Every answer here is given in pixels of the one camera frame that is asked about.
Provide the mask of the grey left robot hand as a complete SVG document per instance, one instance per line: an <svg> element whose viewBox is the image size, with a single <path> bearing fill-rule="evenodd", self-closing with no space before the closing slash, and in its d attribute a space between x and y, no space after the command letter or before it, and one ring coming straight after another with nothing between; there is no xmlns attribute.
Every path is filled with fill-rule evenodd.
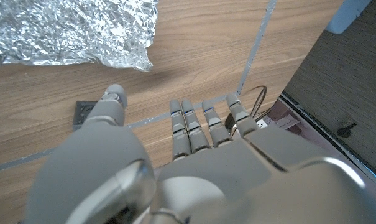
<svg viewBox="0 0 376 224"><path fill-rule="evenodd" d="M260 128L226 98L232 138L203 101L170 102L172 161L155 174L124 126L127 98L109 86L81 128L38 171L26 223L376 223L376 198L345 162L280 128Z"/></svg>

